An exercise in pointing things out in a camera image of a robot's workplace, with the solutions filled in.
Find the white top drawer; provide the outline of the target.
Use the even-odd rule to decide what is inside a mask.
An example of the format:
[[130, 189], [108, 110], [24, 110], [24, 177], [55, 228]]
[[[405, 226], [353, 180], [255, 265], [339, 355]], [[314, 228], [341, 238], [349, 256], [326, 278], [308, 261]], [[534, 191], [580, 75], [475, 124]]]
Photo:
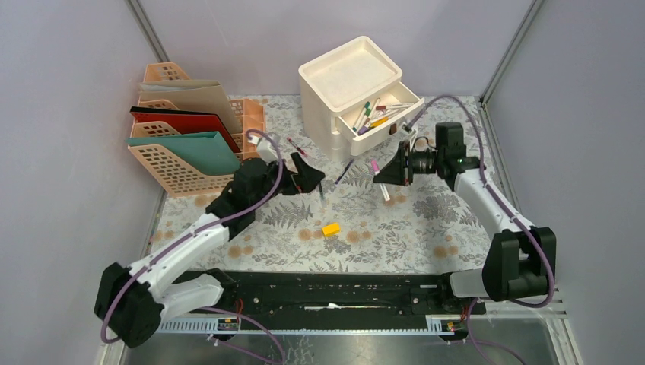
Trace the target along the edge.
[[387, 140], [423, 105], [423, 97], [399, 82], [374, 97], [368, 107], [360, 103], [337, 117], [335, 127], [348, 143], [348, 153], [358, 156]]

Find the yellow capped white marker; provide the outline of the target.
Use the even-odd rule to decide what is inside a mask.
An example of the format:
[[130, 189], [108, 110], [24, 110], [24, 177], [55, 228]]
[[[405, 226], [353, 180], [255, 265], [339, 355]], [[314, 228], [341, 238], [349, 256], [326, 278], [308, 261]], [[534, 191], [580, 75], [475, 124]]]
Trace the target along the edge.
[[368, 128], [369, 129], [374, 129], [374, 128], [382, 125], [383, 123], [388, 122], [391, 118], [392, 118], [392, 116], [385, 116], [385, 117], [383, 117], [381, 119], [378, 119], [377, 121], [372, 122]]

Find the teal folder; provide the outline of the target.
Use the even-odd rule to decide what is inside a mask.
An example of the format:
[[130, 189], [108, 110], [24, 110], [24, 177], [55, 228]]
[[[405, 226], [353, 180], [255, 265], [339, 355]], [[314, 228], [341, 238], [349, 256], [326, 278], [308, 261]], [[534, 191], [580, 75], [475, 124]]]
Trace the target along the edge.
[[219, 132], [128, 138], [126, 144], [131, 147], [158, 144], [209, 176], [232, 174], [240, 167], [239, 160]]

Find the plain white marker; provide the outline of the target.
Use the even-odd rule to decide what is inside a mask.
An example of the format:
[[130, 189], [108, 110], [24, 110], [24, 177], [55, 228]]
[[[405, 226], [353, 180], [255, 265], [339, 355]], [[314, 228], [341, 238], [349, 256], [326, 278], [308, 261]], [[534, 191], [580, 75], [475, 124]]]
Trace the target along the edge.
[[398, 109], [384, 109], [381, 114], [378, 115], [378, 119], [392, 119], [398, 118], [401, 115], [405, 115], [408, 112], [413, 111], [414, 108], [410, 106], [409, 108], [398, 108]]

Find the dark red capped marker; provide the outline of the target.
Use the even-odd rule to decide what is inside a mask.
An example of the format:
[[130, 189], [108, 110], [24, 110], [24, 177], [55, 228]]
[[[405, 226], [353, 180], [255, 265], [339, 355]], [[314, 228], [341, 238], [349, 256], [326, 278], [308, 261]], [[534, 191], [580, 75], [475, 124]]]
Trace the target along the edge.
[[395, 103], [390, 105], [379, 105], [379, 106], [376, 106], [374, 109], [375, 110], [399, 110], [399, 109], [407, 109], [414, 105], [415, 103]]

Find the white three-drawer cabinet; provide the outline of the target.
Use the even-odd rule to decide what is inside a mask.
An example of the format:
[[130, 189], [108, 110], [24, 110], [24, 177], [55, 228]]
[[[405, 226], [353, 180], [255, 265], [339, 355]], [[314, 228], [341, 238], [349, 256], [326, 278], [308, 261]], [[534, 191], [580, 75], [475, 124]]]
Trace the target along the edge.
[[351, 155], [357, 136], [343, 115], [361, 111], [402, 78], [401, 68], [368, 36], [301, 65], [298, 73], [305, 135], [335, 162]]

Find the red ring binder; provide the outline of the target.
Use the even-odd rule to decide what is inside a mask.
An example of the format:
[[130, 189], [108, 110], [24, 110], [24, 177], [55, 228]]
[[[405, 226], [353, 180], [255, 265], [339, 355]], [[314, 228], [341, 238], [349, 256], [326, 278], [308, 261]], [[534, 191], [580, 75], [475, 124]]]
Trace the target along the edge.
[[234, 153], [242, 148], [217, 114], [132, 106], [135, 134], [141, 137], [219, 132]]

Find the beige notebook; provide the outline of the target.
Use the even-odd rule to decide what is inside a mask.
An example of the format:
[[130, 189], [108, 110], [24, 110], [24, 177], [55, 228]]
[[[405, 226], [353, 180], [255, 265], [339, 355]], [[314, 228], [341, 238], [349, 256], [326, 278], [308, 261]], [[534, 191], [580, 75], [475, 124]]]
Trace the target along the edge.
[[170, 80], [141, 82], [141, 101], [169, 100], [179, 110], [216, 114], [231, 134], [241, 133], [224, 88], [213, 80]]

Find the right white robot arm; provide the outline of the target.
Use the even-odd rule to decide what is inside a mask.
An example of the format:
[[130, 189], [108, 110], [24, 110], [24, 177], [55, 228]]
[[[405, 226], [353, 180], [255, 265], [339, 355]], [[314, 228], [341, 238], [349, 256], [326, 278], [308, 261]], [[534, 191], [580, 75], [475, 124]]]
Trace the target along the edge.
[[417, 175], [436, 175], [468, 205], [490, 238], [481, 268], [447, 275], [448, 285], [436, 293], [439, 308], [455, 313], [467, 298], [475, 297], [534, 308], [550, 303], [555, 290], [554, 232], [523, 217], [488, 182], [480, 159], [466, 154], [461, 124], [438, 124], [435, 142], [434, 148], [416, 151], [413, 142], [401, 141], [393, 159], [373, 182], [408, 186]]

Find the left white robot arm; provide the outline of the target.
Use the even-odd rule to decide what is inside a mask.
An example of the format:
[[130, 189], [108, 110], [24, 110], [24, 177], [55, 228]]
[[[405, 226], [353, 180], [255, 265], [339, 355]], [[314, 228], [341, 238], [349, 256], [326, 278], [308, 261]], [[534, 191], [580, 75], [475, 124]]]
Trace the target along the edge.
[[271, 198], [317, 189], [324, 172], [298, 153], [291, 154], [291, 159], [295, 171], [282, 159], [245, 160], [204, 214], [177, 239], [130, 265], [114, 262], [106, 267], [94, 304], [94, 314], [103, 321], [102, 340], [135, 348], [162, 323], [194, 309], [211, 306], [219, 313], [232, 309], [234, 289], [213, 275], [202, 274], [180, 284], [176, 280], [200, 256], [242, 233], [254, 222], [256, 210]]

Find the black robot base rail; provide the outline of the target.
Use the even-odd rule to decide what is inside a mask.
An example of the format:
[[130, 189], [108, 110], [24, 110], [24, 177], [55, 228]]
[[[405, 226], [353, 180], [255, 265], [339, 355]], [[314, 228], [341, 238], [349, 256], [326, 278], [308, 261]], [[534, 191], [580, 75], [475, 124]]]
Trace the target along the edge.
[[427, 328], [428, 316], [460, 320], [471, 304], [447, 275], [367, 275], [222, 271], [216, 307], [255, 319], [269, 330], [398, 331]]

